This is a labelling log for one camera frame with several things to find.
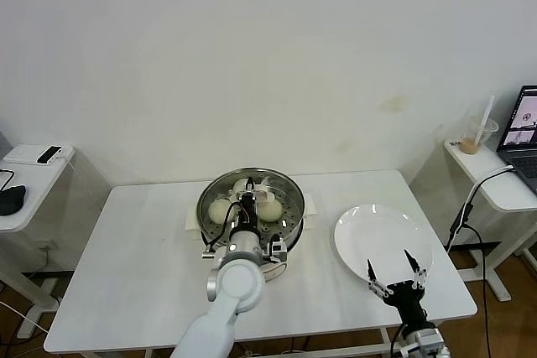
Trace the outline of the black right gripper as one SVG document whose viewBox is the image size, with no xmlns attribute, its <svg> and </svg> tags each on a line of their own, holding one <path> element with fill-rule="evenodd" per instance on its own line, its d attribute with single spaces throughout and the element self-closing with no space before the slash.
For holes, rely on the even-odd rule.
<svg viewBox="0 0 537 358">
<path fill-rule="evenodd" d="M 377 280 L 373 266 L 368 260 L 368 288 L 379 298 L 383 298 L 385 304 L 396 308 L 403 323 L 423 324 L 425 313 L 420 301 L 425 295 L 425 281 L 429 271 L 422 267 L 407 250 L 404 250 L 404 254 L 414 274 L 411 280 L 385 286 Z"/>
</svg>

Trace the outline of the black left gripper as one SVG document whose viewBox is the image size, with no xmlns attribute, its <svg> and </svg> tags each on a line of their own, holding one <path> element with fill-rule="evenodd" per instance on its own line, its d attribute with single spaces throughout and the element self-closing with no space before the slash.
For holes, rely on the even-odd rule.
<svg viewBox="0 0 537 358">
<path fill-rule="evenodd" d="M 240 211 L 237 215 L 236 229 L 238 231 L 258 232 L 258 216 L 256 213 L 255 183 L 248 177 L 245 192 L 239 199 Z"/>
</svg>

